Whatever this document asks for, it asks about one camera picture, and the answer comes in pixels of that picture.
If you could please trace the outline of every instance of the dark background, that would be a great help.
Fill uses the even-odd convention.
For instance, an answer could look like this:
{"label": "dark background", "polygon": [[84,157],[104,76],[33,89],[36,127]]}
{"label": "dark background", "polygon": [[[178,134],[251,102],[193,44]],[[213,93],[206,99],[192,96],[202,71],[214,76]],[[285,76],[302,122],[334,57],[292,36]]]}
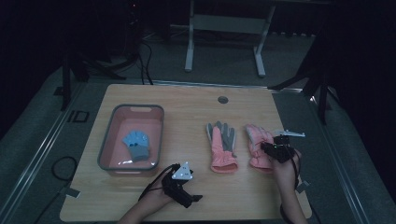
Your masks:
{"label": "dark background", "polygon": [[[219,2],[225,12],[262,16],[242,9],[236,1]],[[305,58],[314,67],[323,52],[331,51],[327,70],[342,107],[356,126],[376,169],[393,199],[391,179],[396,158],[392,111],[396,72],[396,10],[390,0],[284,1],[278,4],[270,31],[316,35]],[[188,24],[189,1],[27,1],[5,0],[0,6],[0,137],[18,118],[44,80],[62,65],[69,50],[95,60],[109,61],[125,53],[116,43],[129,35],[127,53],[143,26],[169,38],[169,24]],[[197,10],[210,12],[213,1],[203,0]]]}

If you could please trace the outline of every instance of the blue glove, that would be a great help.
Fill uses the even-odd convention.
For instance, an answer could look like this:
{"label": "blue glove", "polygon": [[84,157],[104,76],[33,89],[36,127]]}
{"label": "blue glove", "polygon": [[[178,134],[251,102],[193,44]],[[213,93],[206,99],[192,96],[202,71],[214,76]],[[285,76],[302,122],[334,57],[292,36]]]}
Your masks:
{"label": "blue glove", "polygon": [[128,147],[132,161],[146,161],[149,158],[149,137],[141,131],[131,131],[122,142]]}

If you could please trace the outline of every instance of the black hand-mounted device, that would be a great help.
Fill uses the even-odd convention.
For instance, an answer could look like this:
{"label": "black hand-mounted device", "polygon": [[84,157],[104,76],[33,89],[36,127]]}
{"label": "black hand-mounted device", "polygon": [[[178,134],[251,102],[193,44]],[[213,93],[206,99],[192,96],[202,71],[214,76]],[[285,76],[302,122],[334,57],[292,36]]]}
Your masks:
{"label": "black hand-mounted device", "polygon": [[270,157],[278,160],[280,163],[290,160],[294,157],[295,151],[289,146],[290,140],[286,135],[274,137],[274,143],[262,142],[261,149]]}
{"label": "black hand-mounted device", "polygon": [[202,199],[202,195],[190,195],[183,189],[183,185],[187,183],[189,180],[184,180],[184,179],[173,179],[172,175],[180,168],[180,164],[176,163],[173,165],[168,166],[165,168],[155,179],[153,182],[148,184],[148,186],[143,190],[142,194],[139,197],[139,200],[142,199],[147,192],[150,190],[155,190],[151,189],[152,185],[169,169],[169,171],[164,177],[163,177],[163,192],[168,195],[169,197],[173,198],[176,202],[180,203],[184,207],[188,208],[193,202],[198,202],[200,199]]}

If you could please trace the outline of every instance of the gray carpet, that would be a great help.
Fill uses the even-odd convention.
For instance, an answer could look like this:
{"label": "gray carpet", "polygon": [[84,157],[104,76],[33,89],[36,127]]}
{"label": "gray carpet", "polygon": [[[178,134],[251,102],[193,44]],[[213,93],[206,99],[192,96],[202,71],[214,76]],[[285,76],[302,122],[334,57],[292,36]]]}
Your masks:
{"label": "gray carpet", "polygon": [[[176,30],[175,34],[184,34]],[[149,73],[154,84],[183,84],[180,82],[235,85],[235,86],[271,86],[292,76],[298,69],[313,37],[270,35],[262,53],[267,76],[258,77],[250,38],[244,42],[214,41],[212,34],[200,34],[195,45],[193,70],[184,72],[187,51],[185,35],[175,35],[170,42],[163,42],[156,35],[148,35],[145,40],[152,49]],[[141,47],[142,58],[149,58],[149,48]],[[51,75],[40,92],[29,104],[22,116],[0,143],[0,177],[2,179],[0,202],[5,204],[8,195],[17,184],[23,169],[42,148],[52,124],[64,118],[62,129],[50,142],[50,151],[37,172],[32,185],[21,199],[9,223],[34,223],[40,213],[57,195],[57,191],[66,183],[56,179],[51,166],[64,156],[78,161],[85,142],[91,131],[96,113],[103,95],[110,83],[140,83],[139,63],[125,71],[118,71],[125,81],[112,80],[96,74],[90,69],[92,78],[88,83],[73,81],[74,101],[68,110],[60,112],[62,97],[54,96],[56,87],[61,85],[61,70]],[[304,81],[290,86],[301,88]],[[306,138],[292,138],[294,147],[304,154],[301,176],[311,183],[307,190],[309,201],[318,212],[322,223],[394,223],[395,204],[386,192],[370,158],[365,152],[353,125],[342,108],[329,99],[332,110],[326,111],[327,126],[323,126],[316,115],[316,106],[298,91],[275,92],[274,98],[285,128],[306,133]],[[87,122],[73,122],[72,111],[89,112]],[[59,164],[59,175],[72,173],[72,164],[65,161]],[[349,190],[358,196],[359,204],[353,204]],[[48,207],[38,223],[62,223],[59,213],[64,202],[60,195]],[[283,223],[282,220],[263,220],[232,223]],[[315,216],[309,223],[318,223]]]}

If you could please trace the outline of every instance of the glove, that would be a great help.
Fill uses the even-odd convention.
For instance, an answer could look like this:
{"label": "glove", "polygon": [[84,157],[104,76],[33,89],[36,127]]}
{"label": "glove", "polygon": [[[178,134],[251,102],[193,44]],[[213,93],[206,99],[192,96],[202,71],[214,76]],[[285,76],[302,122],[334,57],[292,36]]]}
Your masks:
{"label": "glove", "polygon": [[236,157],[233,154],[235,143],[235,129],[229,128],[227,123],[223,125],[218,121],[216,126],[206,125],[207,136],[212,147],[211,169],[216,173],[233,173],[238,168]]}
{"label": "glove", "polygon": [[261,149],[261,143],[274,143],[274,137],[262,127],[253,124],[247,124],[246,130],[249,138],[248,149],[250,150],[250,165],[258,168],[262,173],[272,173],[272,163],[269,156]]}
{"label": "glove", "polygon": [[128,147],[132,161],[146,161],[149,159],[149,137],[141,131],[131,131],[122,142]]}

